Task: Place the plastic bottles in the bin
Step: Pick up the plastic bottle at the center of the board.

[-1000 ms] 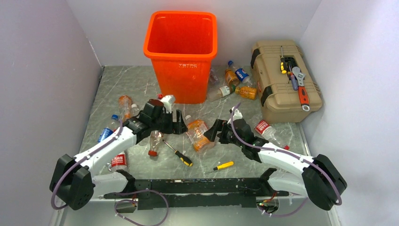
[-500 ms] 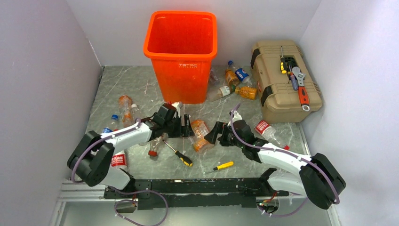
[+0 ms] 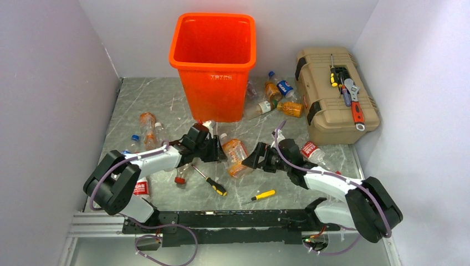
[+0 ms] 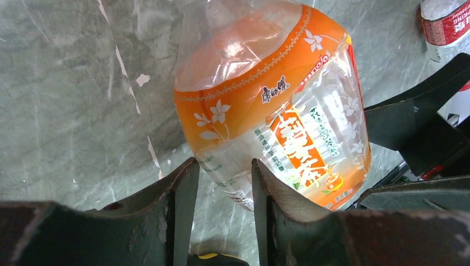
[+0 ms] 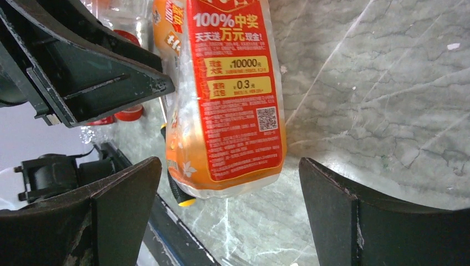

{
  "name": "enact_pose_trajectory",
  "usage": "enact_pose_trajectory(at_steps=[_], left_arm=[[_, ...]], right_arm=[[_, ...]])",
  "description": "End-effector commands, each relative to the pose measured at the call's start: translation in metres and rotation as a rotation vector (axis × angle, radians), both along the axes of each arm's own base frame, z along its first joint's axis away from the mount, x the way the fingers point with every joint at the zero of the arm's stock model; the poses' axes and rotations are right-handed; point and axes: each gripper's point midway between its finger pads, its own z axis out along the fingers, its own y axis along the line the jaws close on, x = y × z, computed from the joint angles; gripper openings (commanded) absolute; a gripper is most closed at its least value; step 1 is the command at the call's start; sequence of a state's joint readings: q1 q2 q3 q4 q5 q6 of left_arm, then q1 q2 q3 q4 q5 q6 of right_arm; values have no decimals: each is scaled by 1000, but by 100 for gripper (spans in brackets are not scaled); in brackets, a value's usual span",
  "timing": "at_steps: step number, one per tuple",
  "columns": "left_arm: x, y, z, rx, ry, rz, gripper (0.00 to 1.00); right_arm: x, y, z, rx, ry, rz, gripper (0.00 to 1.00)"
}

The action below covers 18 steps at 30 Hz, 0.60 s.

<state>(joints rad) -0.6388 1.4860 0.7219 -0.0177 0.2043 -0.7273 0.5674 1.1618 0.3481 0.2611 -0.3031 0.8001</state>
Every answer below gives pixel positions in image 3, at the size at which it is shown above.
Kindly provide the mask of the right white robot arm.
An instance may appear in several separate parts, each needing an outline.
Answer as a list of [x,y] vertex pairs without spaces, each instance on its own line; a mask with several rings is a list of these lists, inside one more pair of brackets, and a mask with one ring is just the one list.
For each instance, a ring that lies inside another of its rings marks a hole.
[[375,177],[355,180],[327,171],[307,160],[292,139],[269,145],[257,143],[254,151],[242,164],[252,169],[275,173],[284,171],[296,186],[317,190],[336,199],[315,200],[305,215],[312,230],[325,224],[336,224],[356,230],[363,238],[376,243],[388,238],[403,221],[403,214],[386,188]]

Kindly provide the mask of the large orange bottle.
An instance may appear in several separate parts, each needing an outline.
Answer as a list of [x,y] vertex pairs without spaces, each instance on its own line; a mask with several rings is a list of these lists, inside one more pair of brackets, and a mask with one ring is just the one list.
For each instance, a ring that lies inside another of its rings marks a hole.
[[229,175],[233,178],[242,178],[252,173],[252,168],[242,164],[248,154],[241,140],[231,139],[226,133],[222,133],[219,138],[222,149],[227,156],[226,168]]

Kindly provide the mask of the red cap clear bottle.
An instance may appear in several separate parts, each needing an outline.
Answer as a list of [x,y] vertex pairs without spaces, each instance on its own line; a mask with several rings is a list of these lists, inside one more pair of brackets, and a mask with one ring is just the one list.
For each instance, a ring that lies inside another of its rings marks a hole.
[[176,169],[176,176],[174,178],[175,184],[184,186],[187,183],[187,175],[192,169],[192,164],[188,163]]

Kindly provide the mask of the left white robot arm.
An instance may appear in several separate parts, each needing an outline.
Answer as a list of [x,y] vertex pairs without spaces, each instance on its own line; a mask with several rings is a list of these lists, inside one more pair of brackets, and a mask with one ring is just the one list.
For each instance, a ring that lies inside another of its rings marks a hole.
[[146,233],[160,223],[159,210],[149,201],[134,194],[138,180],[151,174],[202,162],[227,160],[221,139],[203,124],[194,124],[180,139],[163,141],[162,146],[137,154],[108,152],[83,185],[84,193],[98,209],[113,216],[128,217]]

